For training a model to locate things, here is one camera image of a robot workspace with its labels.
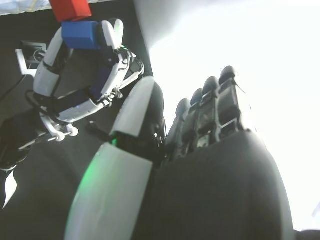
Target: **blue block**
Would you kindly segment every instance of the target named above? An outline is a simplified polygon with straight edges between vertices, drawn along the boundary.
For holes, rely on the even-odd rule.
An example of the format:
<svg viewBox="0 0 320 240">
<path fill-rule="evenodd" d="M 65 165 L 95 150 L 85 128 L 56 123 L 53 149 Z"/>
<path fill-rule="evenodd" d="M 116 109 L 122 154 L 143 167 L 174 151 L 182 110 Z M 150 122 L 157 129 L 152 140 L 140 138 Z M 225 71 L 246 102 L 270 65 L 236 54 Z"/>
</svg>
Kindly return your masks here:
<svg viewBox="0 0 320 240">
<path fill-rule="evenodd" d="M 99 49 L 96 41 L 96 21 L 64 21 L 62 38 L 70 49 Z"/>
</svg>

